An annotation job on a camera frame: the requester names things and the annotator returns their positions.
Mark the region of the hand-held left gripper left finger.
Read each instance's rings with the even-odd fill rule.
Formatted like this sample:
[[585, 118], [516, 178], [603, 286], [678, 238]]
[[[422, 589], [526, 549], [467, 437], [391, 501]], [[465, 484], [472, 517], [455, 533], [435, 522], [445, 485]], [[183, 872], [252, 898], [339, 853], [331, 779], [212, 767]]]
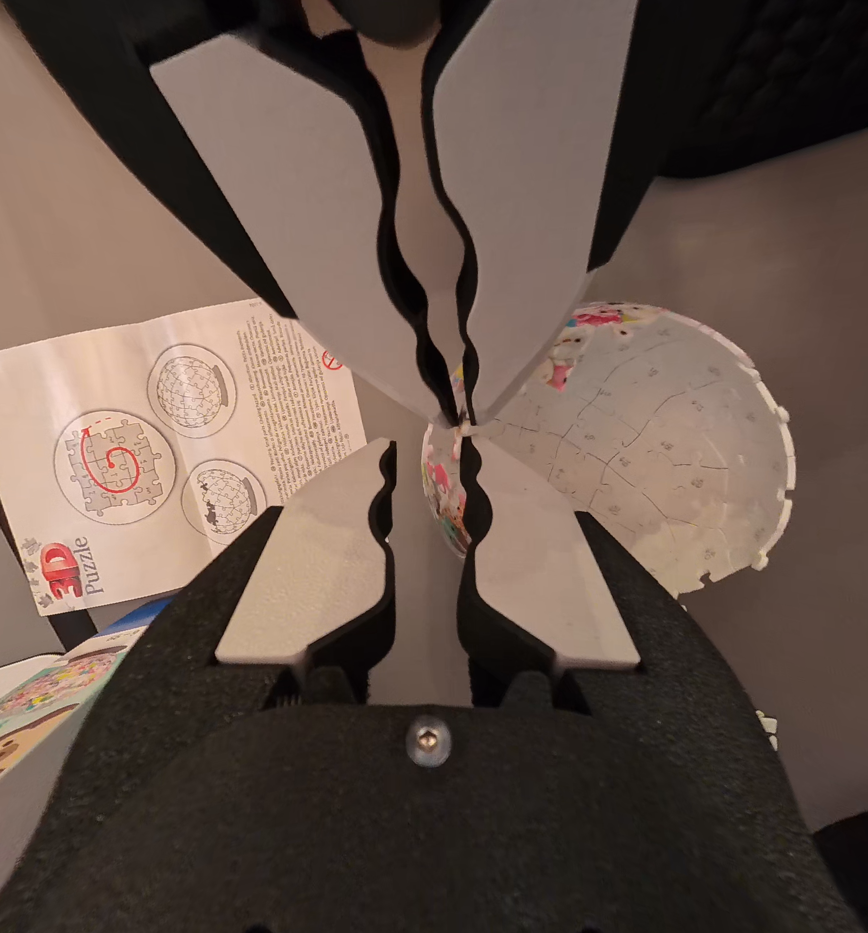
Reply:
[[225, 671], [364, 704], [395, 636], [396, 445], [376, 439], [282, 507], [216, 648]]

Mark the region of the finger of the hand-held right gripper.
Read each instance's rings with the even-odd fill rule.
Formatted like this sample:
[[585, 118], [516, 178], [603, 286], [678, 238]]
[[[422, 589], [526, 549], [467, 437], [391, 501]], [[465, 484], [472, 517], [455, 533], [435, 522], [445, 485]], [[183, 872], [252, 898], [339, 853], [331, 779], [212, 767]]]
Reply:
[[637, 3], [445, 2], [423, 70], [432, 181], [463, 239], [466, 409], [490, 421], [588, 276]]
[[150, 73], [300, 324], [406, 408], [456, 425], [395, 235], [392, 121], [356, 33], [225, 33]]

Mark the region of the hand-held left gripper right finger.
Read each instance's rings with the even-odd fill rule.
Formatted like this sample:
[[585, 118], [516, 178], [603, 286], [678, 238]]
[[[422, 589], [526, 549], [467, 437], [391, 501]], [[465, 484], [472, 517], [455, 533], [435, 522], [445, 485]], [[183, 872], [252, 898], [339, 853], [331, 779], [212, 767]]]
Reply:
[[642, 659], [569, 500], [483, 437], [465, 437], [469, 543], [459, 640], [473, 704], [536, 674], [554, 704], [587, 704], [580, 678], [635, 677]]

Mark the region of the partly built puzzle ball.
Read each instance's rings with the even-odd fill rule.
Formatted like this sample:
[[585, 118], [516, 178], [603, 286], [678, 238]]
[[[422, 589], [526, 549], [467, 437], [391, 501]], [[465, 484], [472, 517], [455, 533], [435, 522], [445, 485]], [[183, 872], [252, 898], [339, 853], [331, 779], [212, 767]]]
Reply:
[[472, 432], [591, 513], [673, 596], [764, 569], [790, 520], [788, 412], [740, 347], [661, 307], [577, 307]]

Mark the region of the printed puzzle box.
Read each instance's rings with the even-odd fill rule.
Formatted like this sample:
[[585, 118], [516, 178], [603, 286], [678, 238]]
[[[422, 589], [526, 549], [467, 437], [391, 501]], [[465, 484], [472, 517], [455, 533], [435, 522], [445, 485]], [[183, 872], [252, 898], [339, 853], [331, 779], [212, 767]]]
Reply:
[[0, 778], [96, 701], [149, 625], [172, 601], [148, 602], [67, 654], [35, 670], [0, 697]]

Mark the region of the folded instruction leaflet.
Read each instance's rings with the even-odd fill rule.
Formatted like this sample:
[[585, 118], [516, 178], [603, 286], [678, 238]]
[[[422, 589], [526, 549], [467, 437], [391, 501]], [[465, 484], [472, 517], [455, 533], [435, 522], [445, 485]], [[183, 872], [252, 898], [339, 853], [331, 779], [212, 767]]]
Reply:
[[366, 441], [350, 370], [260, 299], [0, 351], [0, 501], [42, 616], [183, 587]]

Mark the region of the black cushioned pad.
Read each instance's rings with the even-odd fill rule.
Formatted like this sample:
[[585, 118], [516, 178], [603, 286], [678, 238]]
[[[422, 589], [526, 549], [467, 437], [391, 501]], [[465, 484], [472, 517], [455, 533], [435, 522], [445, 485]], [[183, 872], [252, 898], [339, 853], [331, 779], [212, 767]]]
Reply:
[[868, 1], [744, 2], [660, 176], [727, 173], [868, 128]]

